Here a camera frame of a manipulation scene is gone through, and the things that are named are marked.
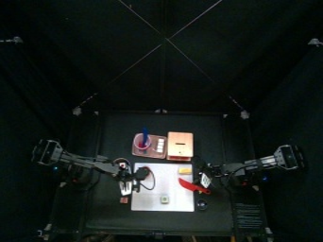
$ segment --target red object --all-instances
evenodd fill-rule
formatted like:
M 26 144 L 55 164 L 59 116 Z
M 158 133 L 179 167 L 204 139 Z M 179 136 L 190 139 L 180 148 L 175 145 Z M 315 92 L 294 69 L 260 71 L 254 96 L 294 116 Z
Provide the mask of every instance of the red object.
M 204 194 L 207 194 L 207 195 L 211 194 L 211 190 L 208 190 L 207 188 L 204 188 L 204 187 L 202 187 L 202 186 L 198 186 L 198 185 L 195 185 L 195 184 L 187 182 L 187 181 L 183 180 L 182 178 L 179 178 L 178 181 L 179 181 L 180 185 L 182 185 L 184 188 L 187 188 L 188 190 L 191 190 L 191 191 L 194 191 L 194 192 L 195 192 L 195 191 L 199 191 L 199 192 L 202 192 L 202 193 L 204 193 Z

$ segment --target black tent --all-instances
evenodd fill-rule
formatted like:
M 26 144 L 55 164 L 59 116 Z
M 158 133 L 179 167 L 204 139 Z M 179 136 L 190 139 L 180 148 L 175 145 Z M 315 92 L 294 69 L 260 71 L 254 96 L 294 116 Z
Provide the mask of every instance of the black tent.
M 139 162 L 120 137 L 143 126 L 163 135 L 190 130 L 207 143 L 195 144 L 207 162 L 298 145 L 307 168 L 270 173 L 267 222 L 278 241 L 322 241 L 322 1 L 12 0 L 0 12 L 2 241 L 34 241 L 51 215 L 76 234 L 94 216 L 82 212 L 94 197 L 62 195 L 82 201 L 71 208 L 56 197 L 54 170 L 31 163 L 39 139 L 59 139 L 84 156 Z M 107 227 L 142 235 L 146 226 Z M 230 235 L 203 233 L 202 225 L 154 226 L 158 234 Z

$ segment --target black curtain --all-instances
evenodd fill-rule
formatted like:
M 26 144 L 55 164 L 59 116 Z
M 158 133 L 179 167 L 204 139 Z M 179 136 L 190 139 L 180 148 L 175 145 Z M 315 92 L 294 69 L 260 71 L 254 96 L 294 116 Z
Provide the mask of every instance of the black curtain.
M 280 86 L 252 115 L 252 134 L 259 156 L 279 145 L 303 149 L 307 168 L 274 171 L 266 187 L 267 215 L 279 233 L 300 241 L 322 241 L 323 185 L 323 47 L 311 48 Z
M 14 37 L 0 29 L 2 39 Z M 23 43 L 0 43 L 2 241 L 28 241 L 47 225 L 55 173 L 32 164 L 32 151 L 42 138 L 66 142 L 71 117 Z

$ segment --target black cable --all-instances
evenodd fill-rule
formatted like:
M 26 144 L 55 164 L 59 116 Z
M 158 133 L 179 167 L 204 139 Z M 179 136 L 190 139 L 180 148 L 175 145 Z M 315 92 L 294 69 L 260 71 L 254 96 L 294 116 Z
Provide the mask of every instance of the black cable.
M 154 172 L 150 170 L 150 173 L 151 173 L 151 175 L 152 175 L 152 179 L 154 179 L 154 186 L 152 186 L 152 188 L 147 188 L 147 186 L 144 185 L 144 184 L 142 184 L 140 183 L 140 185 L 147 189 L 147 190 L 154 190 L 154 188 L 155 188 L 155 185 L 156 185 L 156 180 L 155 180 L 155 175 L 154 175 Z
M 238 168 L 235 171 L 232 171 L 232 172 L 230 173 L 230 175 L 228 175 L 228 177 L 227 177 L 227 182 L 226 182 L 226 185 L 224 185 L 226 188 L 227 188 L 227 186 L 228 186 L 228 182 L 230 182 L 230 179 L 232 178 L 232 176 L 234 176 L 234 175 L 235 175 L 242 169 L 246 169 L 247 167 L 251 167 L 251 166 L 255 166 L 255 165 L 254 165 L 254 164 L 246 165 L 246 166 Z

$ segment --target small box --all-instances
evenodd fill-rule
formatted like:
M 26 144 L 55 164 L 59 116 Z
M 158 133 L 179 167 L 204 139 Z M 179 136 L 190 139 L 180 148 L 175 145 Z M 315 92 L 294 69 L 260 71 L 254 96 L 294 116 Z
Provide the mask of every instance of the small box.
M 162 204 L 168 204 L 170 203 L 170 197 L 167 195 L 163 195 L 160 197 L 160 202 L 162 202 Z
M 190 162 L 194 157 L 194 134 L 190 132 L 168 132 L 167 160 Z

